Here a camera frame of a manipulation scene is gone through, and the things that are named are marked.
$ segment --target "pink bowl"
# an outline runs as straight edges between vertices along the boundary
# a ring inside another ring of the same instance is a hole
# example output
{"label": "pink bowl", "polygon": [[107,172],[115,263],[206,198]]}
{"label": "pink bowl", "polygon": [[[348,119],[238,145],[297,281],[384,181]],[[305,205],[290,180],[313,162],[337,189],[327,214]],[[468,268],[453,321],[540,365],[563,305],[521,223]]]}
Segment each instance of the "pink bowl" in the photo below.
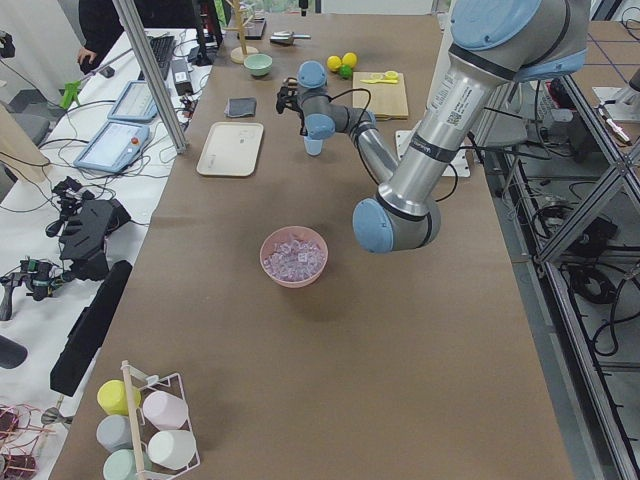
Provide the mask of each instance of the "pink bowl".
{"label": "pink bowl", "polygon": [[[286,280],[280,280],[279,278],[274,277],[269,273],[264,265],[264,261],[267,260],[276,249],[276,244],[282,244],[288,242],[291,237],[299,240],[301,242],[313,241],[315,242],[320,250],[324,253],[324,261],[320,266],[320,269],[313,274],[311,277],[306,280],[301,280],[299,282],[289,282]],[[269,278],[276,282],[278,285],[282,285],[287,288],[300,288],[305,287],[313,282],[320,276],[324,267],[327,265],[327,260],[329,259],[329,249],[327,248],[327,242],[324,241],[324,238],[320,236],[318,232],[312,230],[307,227],[299,227],[299,226],[291,226],[291,227],[283,227],[279,230],[276,230],[271,235],[269,235],[266,240],[262,243],[262,247],[260,247],[260,266],[265,271]]]}

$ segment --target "bowl of ice cubes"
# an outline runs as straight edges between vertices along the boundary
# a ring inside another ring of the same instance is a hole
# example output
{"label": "bowl of ice cubes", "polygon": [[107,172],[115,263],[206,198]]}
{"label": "bowl of ice cubes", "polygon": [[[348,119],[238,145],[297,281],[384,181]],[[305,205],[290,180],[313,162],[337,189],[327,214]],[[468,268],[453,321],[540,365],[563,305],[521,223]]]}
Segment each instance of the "bowl of ice cubes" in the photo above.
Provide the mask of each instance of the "bowl of ice cubes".
{"label": "bowl of ice cubes", "polygon": [[262,243],[260,265],[278,285],[300,288],[318,279],[328,256],[327,243],[318,232],[291,226],[276,230]]}

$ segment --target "person's hand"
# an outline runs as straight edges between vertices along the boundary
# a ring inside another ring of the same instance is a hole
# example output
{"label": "person's hand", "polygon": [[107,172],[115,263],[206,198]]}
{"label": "person's hand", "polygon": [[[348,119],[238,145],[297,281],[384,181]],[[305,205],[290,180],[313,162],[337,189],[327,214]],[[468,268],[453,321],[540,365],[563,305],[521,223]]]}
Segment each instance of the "person's hand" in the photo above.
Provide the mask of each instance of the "person's hand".
{"label": "person's hand", "polygon": [[96,59],[97,55],[98,54],[96,52],[92,52],[91,50],[81,47],[78,51],[78,64],[82,65],[82,62],[84,62],[85,59],[88,59],[87,63],[92,63]]}

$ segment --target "green clip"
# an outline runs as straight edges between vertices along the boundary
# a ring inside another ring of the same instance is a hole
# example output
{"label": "green clip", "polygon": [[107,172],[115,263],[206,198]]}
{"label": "green clip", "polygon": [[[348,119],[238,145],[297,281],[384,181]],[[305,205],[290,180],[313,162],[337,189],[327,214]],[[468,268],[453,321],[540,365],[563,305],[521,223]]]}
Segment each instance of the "green clip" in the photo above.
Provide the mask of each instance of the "green clip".
{"label": "green clip", "polygon": [[75,82],[69,82],[64,84],[64,95],[62,96],[62,100],[60,100],[60,107],[67,110],[73,102],[76,102],[80,105],[80,100],[78,99],[78,92],[80,91],[80,80]]}

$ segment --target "green bowl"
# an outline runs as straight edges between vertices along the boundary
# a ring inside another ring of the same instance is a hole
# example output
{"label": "green bowl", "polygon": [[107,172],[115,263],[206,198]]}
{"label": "green bowl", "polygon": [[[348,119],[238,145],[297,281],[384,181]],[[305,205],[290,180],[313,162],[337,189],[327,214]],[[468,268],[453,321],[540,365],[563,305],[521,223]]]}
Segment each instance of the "green bowl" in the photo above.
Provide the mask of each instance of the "green bowl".
{"label": "green bowl", "polygon": [[264,53],[254,53],[244,59],[244,66],[254,77],[262,77],[271,71],[273,59]]}

